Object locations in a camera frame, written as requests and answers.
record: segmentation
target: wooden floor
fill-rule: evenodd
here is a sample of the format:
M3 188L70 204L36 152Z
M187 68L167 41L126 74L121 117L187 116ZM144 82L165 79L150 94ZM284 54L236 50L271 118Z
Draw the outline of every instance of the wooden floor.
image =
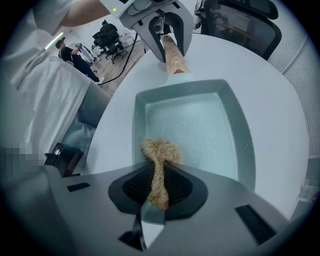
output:
M106 55L103 53L99 55L99 58L101 59L100 61L96 61L91 69L94 71L96 70L95 75L99 78L104 77L104 81L108 81L112 78L117 77L120 72L122 71L127 58L128 54L131 50L132 45L128 46L125 48L125 50L128 51L128 53L124 56L124 58L121 58L120 56L117 57L114 60L114 64L112 64L111 57L108 57L106 59ZM111 82L108 82L106 84L101 85L101 88L110 96L113 96L115 93L116 89L122 82L122 80L126 77L128 72L133 68L133 66L140 60L140 58L145 54L144 48L148 51L149 48L143 41L138 41L135 43L134 49L132 51L132 54L130 56L130 59L125 67L124 72L122 75L117 78L116 80L113 80Z

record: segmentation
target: round table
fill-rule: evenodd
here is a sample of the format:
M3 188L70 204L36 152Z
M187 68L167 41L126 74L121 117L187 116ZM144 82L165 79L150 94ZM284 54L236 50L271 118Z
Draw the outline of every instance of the round table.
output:
M270 63L232 42L193 34L186 64L194 81L223 79L247 120L255 155L255 192L289 219L308 164L308 132L294 87ZM163 86L166 64L148 51L123 80L95 131L86 172L133 164L132 123L137 93Z

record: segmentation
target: white shirt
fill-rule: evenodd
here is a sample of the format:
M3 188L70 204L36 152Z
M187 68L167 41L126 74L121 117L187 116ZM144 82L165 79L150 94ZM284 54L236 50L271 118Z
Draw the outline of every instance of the white shirt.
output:
M21 104L6 107L1 116L6 116L7 126L18 126L22 131L21 135L8 134L8 127L5 147L27 147L42 162L44 153L51 152L64 138L91 82L76 68L37 46L37 30L54 35L73 2L44 0L31 8L17 25L0 60L1 86L10 87L12 99L20 99L31 110L29 119L11 121L22 112Z

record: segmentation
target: black cable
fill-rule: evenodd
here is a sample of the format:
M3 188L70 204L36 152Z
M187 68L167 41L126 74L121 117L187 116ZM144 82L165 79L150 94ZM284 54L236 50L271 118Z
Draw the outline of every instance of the black cable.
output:
M112 79L110 79L109 81L99 83L98 86L101 86L101 85L104 85L104 84L106 84L106 83L109 83L109 82L111 82L111 81L113 81L113 80L116 80L118 77L120 77L120 76L122 75L122 73L125 71L125 68L126 68L126 65L127 65L128 61L129 61L130 55L131 55L131 53L132 53L132 51L133 51L133 49L134 49L134 47L135 47L137 38L138 38L138 33L135 34L135 38L134 38L134 41L133 41L133 45L132 45L131 50L130 50L130 52L129 52L128 58L126 58L126 62L125 62L125 64L124 64L124 66L123 66L123 69L122 69L121 73L120 73L117 77L112 78Z

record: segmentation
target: wooden brush handle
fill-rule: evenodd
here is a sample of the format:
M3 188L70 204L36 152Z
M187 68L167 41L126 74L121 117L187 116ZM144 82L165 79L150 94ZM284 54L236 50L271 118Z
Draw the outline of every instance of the wooden brush handle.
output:
M166 72L168 73L168 76L177 73L190 72L182 53L171 36L163 36L162 42L165 52Z

